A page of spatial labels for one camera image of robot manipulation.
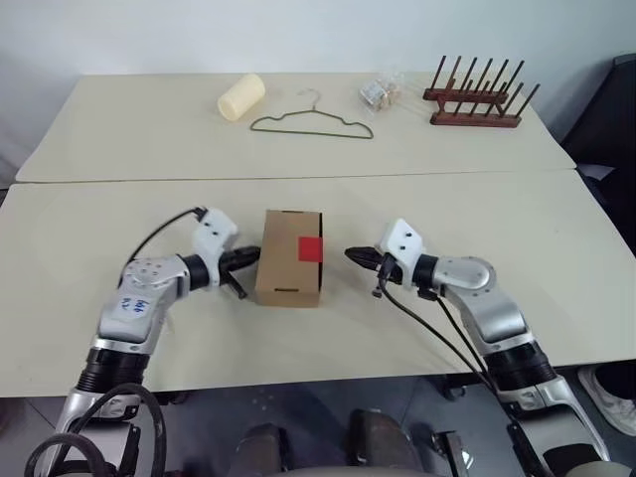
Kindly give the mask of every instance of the red square sticker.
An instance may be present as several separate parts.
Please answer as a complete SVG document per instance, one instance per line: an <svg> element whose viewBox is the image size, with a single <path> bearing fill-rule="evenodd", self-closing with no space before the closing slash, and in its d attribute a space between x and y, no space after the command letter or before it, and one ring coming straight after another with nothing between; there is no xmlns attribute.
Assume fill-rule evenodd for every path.
<svg viewBox="0 0 636 477"><path fill-rule="evenodd" d="M322 263L322 237L299 237L298 261Z"/></svg>

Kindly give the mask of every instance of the metal clothes hanger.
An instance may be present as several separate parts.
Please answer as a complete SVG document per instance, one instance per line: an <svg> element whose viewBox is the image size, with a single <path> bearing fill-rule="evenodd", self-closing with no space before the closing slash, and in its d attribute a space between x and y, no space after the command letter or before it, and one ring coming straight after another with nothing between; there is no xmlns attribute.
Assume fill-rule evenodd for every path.
<svg viewBox="0 0 636 477"><path fill-rule="evenodd" d="M320 91L317 91L316 89L309 88L309 89L304 89L304 90L300 91L298 94L305 94L307 92L314 92L316 94L316 97L314 98L314 102L311 105L311 109L305 109L305 110L302 110L302 111L286 112L282 116L279 116L279 117L273 117L273 116L260 117L259 119L257 119L255 122L253 122L249 126L249 129L252 130L252 131L260 131L260 132L278 132L278 133L283 133L283 134L311 134L311 135L315 135L315 136L349 137L349 138L352 138L352 139L373 139L374 138L374 131L372 131L371 127L369 127L367 124L363 124L362 122L357 122L357 121L356 122L347 122L347 121L345 121L344 118L342 118L340 116L337 116L336 114L331 114L329 112L324 112L324 111L320 111L320 110L316 109L316 104L318 103L318 101L322 97L322 95L320 94ZM364 129L366 129L369 134L368 135L354 135L354 134L338 134L338 133L335 133L335 132L297 131L297 130L289 130L289 129L263 129L263 128L256 127L256 125L258 123L260 123L261 121L264 121L265 119L271 119L272 121L282 121L287 116L296 116L296 115L300 115L300 114L321 114L323 116L333 117L334 119L338 119L345 126L360 126L360 127L364 128Z"/></svg>

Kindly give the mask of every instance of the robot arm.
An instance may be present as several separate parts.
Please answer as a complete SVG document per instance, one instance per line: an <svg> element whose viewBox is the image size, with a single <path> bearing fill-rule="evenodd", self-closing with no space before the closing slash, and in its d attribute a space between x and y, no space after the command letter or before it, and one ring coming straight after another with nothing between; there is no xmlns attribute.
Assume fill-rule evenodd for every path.
<svg viewBox="0 0 636 477"><path fill-rule="evenodd" d="M245 292L231 272L256 262L260 249L247 246L230 250L238 235L237 226L221 211L209 210L194 234L195 254L182 257L140 258L128 263L119 287L101 311L86 365L71 389L56 426L67 432L73 423L105 393L123 383L141 384L155 350L169 308L199 288L230 285L239 298ZM123 395L107 402L86 430L107 462L118 471L133 465L134 428L126 422L137 414L138 396ZM50 449L43 459L42 476L50 476L59 449Z"/></svg>
<svg viewBox="0 0 636 477"><path fill-rule="evenodd" d="M403 220L389 227L377 249L354 247L346 255L379 277L417 288L422 298L443 296L459 310L498 400L514 417L508 430L529 474L554 477L585 462L609 460L598 432L515 301L499 287L490 263L424 254L421 237Z"/></svg>

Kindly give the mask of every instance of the yellow foam cylinder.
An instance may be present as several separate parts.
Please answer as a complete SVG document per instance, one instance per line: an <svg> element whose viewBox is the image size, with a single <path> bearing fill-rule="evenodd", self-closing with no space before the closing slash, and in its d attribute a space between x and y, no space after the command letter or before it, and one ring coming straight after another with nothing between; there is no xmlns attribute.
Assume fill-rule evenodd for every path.
<svg viewBox="0 0 636 477"><path fill-rule="evenodd" d="M239 79L219 98L219 112L228 121L236 121L265 96L262 79L250 73Z"/></svg>

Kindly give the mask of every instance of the white table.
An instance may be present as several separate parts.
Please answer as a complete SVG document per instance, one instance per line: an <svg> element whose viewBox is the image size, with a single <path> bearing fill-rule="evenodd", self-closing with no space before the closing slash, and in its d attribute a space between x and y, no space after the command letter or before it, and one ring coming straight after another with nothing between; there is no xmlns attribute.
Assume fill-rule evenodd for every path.
<svg viewBox="0 0 636 477"><path fill-rule="evenodd" d="M260 243L266 208L324 212L322 304L194 293L163 330L146 373L154 391L465 371L374 299L374 275L343 255L373 244L396 216L431 253L489 259L554 365L636 356L634 257L572 171L17 185L0 209L0 396L65 394L123 261L193 205L226 211L239 244ZM190 252L193 228L169 229L146 253ZM254 274L238 276L247 290ZM458 343L434 303L396 296Z"/></svg>
<svg viewBox="0 0 636 477"><path fill-rule="evenodd" d="M421 99L432 74L408 74L398 104L372 116L358 90L373 77L263 75L265 99L236 123L220 116L216 101L238 75L84 77L18 180L357 177L574 167L530 107L514 130L432 126L428 121L437 105ZM309 108L313 95L298 95L308 87L322 93L319 109L365 122L376 137L248 130L258 117ZM334 129L333 120L299 119L287 118L286 124L342 131Z"/></svg>

